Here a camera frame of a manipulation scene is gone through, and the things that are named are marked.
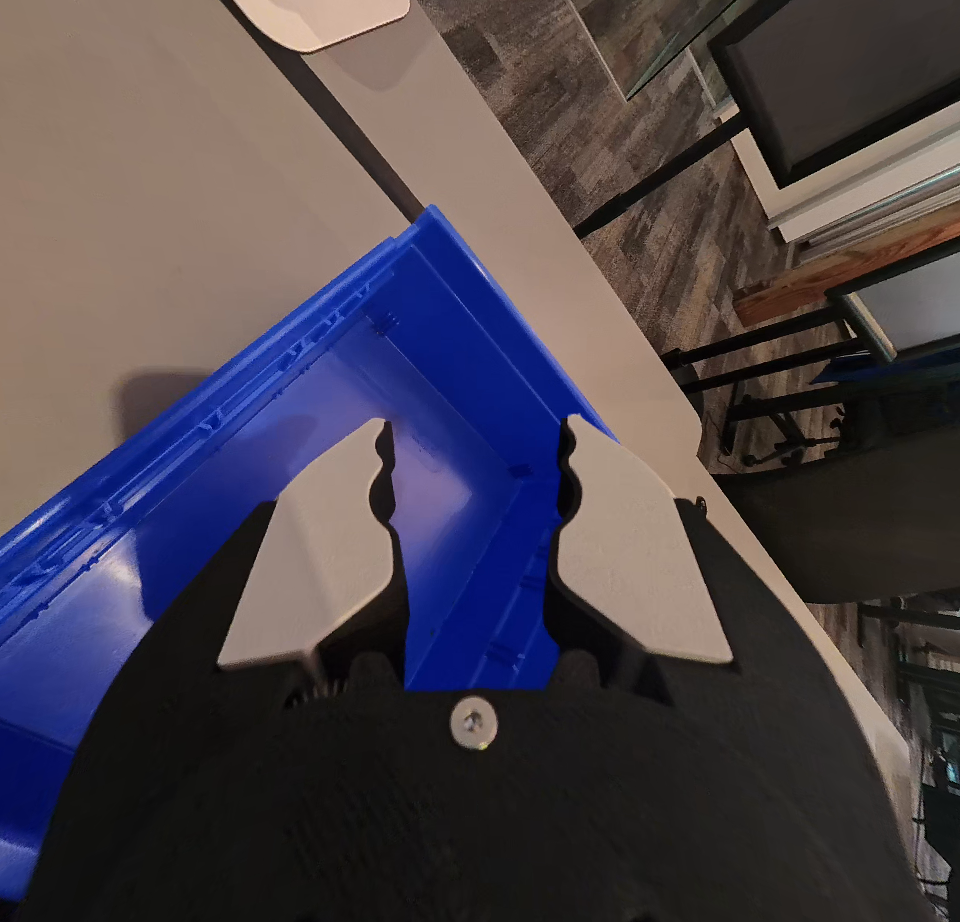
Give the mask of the black office chair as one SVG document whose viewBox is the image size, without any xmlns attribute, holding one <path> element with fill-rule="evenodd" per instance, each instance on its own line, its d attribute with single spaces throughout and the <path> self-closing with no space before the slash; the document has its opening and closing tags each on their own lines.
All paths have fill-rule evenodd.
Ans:
<svg viewBox="0 0 960 922">
<path fill-rule="evenodd" d="M 807 604 L 958 589 L 956 428 L 714 480 Z"/>
</svg>

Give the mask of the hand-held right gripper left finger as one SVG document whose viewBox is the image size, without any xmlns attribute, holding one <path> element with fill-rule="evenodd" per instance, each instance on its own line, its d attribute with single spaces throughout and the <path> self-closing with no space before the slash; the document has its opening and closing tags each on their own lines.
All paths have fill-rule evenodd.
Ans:
<svg viewBox="0 0 960 922">
<path fill-rule="evenodd" d="M 369 420 L 278 497 L 218 657 L 223 670 L 348 671 L 363 653 L 405 670 L 409 592 L 393 426 Z"/>
</svg>

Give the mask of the blue plastic bin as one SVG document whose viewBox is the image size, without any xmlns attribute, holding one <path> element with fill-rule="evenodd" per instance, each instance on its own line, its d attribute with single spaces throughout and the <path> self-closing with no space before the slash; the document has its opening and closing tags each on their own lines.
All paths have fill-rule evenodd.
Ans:
<svg viewBox="0 0 960 922">
<path fill-rule="evenodd" d="M 389 238 L 2 535 L 2 901 L 146 632 L 260 503 L 373 418 L 413 690 L 546 686 L 564 417 L 601 417 L 438 210 Z"/>
</svg>

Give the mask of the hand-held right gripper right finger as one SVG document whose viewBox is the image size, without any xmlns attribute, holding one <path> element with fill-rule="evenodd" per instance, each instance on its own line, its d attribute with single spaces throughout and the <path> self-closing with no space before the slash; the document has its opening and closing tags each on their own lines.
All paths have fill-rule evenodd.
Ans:
<svg viewBox="0 0 960 922">
<path fill-rule="evenodd" d="M 560 524 L 551 539 L 547 630 L 729 665 L 734 653 L 672 490 L 640 457 L 574 414 L 561 427 Z"/>
</svg>

